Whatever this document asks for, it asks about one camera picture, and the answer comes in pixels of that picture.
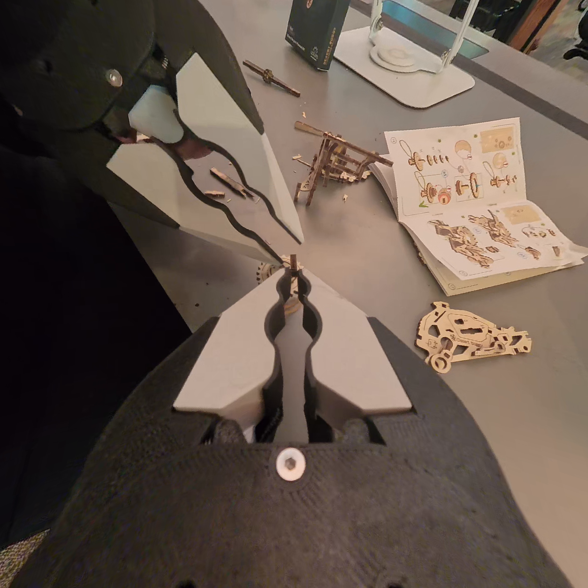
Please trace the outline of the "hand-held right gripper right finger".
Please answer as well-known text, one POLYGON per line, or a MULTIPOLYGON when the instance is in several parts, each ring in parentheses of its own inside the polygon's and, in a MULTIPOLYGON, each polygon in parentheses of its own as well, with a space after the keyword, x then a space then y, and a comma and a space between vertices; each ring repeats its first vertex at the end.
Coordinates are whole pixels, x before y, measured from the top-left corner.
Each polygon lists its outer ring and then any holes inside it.
POLYGON ((307 269, 298 271, 305 353, 304 413, 310 435, 351 419, 402 414, 413 405, 369 317, 307 269))

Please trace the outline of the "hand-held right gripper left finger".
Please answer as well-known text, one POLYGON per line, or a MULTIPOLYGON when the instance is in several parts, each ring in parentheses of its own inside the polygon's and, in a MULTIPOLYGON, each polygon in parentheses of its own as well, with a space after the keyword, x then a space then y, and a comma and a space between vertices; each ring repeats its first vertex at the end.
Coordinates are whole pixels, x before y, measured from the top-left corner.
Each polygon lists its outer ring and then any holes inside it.
POLYGON ((219 317, 173 408, 234 420, 271 442, 283 418, 283 373, 275 339, 285 326, 290 269, 280 269, 219 317))

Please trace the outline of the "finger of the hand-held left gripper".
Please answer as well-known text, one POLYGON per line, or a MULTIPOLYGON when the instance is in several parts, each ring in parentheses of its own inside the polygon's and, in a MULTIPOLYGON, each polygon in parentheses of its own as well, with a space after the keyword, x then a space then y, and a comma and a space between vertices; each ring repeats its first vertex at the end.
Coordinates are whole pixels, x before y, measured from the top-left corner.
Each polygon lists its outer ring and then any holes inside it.
POLYGON ((265 131, 258 131, 203 58, 192 55, 176 76, 179 116, 202 142, 227 158, 241 184, 299 244, 305 238, 295 205, 265 131))
POLYGON ((204 195, 194 171, 175 152, 184 138, 197 138, 180 120, 171 94, 151 85, 129 113, 131 128, 146 139, 121 145, 107 168, 171 217, 181 230, 210 243, 267 263, 281 257, 254 231, 240 224, 229 207, 204 195))

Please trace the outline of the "small wooden gear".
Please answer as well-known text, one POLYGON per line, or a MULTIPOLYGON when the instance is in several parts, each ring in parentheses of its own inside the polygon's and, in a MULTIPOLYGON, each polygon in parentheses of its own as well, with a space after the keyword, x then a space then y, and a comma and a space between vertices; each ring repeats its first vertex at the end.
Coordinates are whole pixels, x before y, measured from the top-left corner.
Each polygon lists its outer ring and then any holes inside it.
POLYGON ((256 270, 256 281, 258 284, 265 282, 269 277, 271 277, 277 271, 289 268, 290 267, 290 259, 288 256, 282 257, 282 263, 261 263, 257 270, 256 270))

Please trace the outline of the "wooden hub disc part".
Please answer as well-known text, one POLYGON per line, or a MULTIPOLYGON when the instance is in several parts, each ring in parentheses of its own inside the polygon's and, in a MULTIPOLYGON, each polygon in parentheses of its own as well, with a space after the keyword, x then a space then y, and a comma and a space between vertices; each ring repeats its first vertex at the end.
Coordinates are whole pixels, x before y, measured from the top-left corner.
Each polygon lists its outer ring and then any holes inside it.
POLYGON ((285 316, 289 317, 302 308, 302 303, 299 299, 298 276, 303 266, 298 262, 297 254, 283 255, 282 261, 283 267, 290 271, 290 296, 283 305, 285 316))

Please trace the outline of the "dark green model box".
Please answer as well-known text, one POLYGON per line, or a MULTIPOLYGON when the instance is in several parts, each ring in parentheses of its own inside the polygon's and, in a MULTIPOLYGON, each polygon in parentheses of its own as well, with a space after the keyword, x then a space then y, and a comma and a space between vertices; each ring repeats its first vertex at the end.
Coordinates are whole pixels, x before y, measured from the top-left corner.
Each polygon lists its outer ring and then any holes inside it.
POLYGON ((329 70, 349 4, 292 1, 285 40, 315 70, 329 70))

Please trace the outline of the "partly built wooden model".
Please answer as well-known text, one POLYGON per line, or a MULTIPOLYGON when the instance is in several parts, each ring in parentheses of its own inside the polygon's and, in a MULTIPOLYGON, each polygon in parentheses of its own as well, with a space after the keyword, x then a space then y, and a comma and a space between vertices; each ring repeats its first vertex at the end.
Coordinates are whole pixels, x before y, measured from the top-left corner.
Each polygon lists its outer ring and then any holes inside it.
POLYGON ((296 130, 319 136, 322 140, 312 163, 307 164, 310 170, 307 180, 297 184, 293 197, 295 202, 298 202, 302 192, 306 192, 306 206, 310 206, 318 185, 326 187, 330 180, 339 183, 363 181, 368 177, 369 166, 372 164, 393 167, 393 162, 378 152, 354 145, 340 135, 322 131, 302 121, 296 121, 294 127, 296 130))

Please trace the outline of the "person's left hand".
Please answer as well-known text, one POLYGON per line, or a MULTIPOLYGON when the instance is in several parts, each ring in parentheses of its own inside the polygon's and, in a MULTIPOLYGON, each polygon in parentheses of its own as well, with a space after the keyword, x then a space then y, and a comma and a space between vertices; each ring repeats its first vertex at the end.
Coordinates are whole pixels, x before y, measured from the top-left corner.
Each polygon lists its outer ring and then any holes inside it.
POLYGON ((175 152, 182 160, 202 159, 209 156, 213 149, 198 138, 187 137, 173 145, 175 152))

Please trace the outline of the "dark wooden rod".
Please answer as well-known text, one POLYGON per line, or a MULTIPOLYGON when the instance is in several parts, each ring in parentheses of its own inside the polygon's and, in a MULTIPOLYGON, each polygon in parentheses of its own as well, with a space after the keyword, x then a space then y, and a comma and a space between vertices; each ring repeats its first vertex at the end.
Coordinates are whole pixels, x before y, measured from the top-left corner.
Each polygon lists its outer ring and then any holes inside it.
POLYGON ((289 84, 283 82, 278 77, 275 77, 272 70, 268 68, 262 68, 249 60, 243 60, 242 65, 244 65, 249 70, 253 71, 256 75, 260 76, 264 83, 268 85, 275 85, 283 89, 284 91, 288 92, 290 95, 296 98, 300 98, 300 91, 290 86, 289 84))

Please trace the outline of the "flat wooden car body panel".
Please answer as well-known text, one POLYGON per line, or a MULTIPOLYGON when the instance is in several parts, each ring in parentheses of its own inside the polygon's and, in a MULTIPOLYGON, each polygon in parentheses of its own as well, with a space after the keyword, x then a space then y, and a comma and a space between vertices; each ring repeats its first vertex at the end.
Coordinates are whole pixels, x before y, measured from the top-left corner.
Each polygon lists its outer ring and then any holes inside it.
POLYGON ((532 339, 525 330, 498 327, 472 312, 452 309, 438 301, 420 320, 415 346, 426 352, 426 364, 445 374, 457 362, 529 353, 532 339))

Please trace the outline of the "dark wooden strip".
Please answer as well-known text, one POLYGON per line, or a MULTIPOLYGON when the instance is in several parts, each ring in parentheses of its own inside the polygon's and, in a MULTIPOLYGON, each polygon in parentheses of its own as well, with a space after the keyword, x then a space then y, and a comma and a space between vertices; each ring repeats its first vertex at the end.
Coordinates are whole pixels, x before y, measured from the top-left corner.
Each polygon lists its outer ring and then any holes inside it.
POLYGON ((219 171, 217 168, 211 167, 209 171, 213 177, 220 181, 224 186, 230 188, 230 190, 234 193, 241 195, 243 198, 255 198, 254 194, 248 188, 242 185, 239 181, 234 180, 228 175, 219 171))

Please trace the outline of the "open instruction booklet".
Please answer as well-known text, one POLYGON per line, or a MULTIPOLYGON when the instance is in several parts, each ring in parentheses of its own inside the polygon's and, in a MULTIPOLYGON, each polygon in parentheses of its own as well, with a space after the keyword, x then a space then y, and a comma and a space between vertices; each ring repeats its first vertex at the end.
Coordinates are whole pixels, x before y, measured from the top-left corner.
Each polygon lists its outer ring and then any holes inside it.
POLYGON ((447 296, 579 266, 573 243, 527 199, 519 118, 385 132, 370 165, 447 296))

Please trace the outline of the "white document stand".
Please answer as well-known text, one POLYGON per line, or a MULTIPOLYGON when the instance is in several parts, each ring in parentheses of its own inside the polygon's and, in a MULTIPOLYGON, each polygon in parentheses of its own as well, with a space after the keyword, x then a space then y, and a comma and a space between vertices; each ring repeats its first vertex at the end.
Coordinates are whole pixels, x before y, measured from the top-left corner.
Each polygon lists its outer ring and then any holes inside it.
POLYGON ((383 1, 373 1, 371 25, 341 33, 334 58, 394 100, 426 109, 471 90, 473 76, 452 65, 479 1, 471 1, 451 48, 437 56, 383 27, 383 1))

